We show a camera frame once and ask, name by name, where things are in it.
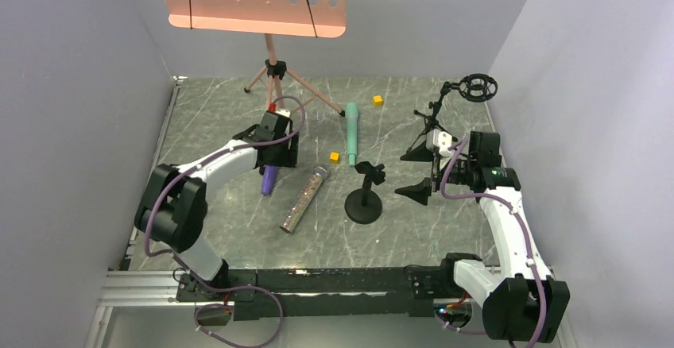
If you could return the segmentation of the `purple microphone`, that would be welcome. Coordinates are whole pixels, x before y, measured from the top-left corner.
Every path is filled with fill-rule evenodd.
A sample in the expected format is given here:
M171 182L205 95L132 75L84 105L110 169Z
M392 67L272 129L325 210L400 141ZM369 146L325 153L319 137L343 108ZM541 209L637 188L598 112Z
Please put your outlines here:
M277 181L279 168L273 165L266 165L262 169L261 194L263 196L271 196Z

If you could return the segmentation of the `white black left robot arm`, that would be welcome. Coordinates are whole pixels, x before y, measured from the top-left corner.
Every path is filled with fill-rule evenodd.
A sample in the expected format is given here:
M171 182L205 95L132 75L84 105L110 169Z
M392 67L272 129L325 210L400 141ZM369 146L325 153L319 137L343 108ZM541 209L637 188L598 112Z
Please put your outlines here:
M296 167L299 137L289 110L267 110L257 124L191 163L159 164L141 196L135 226L169 247L214 288L230 286L229 266L206 242L203 223L212 196L243 173Z

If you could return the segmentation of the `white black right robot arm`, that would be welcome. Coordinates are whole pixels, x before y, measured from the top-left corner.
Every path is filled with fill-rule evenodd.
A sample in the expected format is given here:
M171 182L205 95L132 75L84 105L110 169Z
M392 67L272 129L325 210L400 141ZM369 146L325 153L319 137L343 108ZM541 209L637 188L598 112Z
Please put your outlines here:
M440 283L461 288L482 311L483 332L493 340L528 347L555 337L571 294L556 280L533 240L523 208L517 173L502 163L501 136L471 132L458 140L433 130L412 146L402 161L429 162L430 176L396 193L426 205L431 195L474 199L489 223L500 262L493 273L471 253L448 253L439 268Z

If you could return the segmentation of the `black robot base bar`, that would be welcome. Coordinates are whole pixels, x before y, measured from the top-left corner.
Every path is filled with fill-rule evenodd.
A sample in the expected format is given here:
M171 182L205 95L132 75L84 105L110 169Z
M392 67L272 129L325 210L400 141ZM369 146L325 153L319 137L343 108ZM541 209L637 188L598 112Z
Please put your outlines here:
M389 268L232 269L234 292L216 294L183 273L176 301L228 302L236 321L286 317L408 315L432 317L464 291L439 266Z

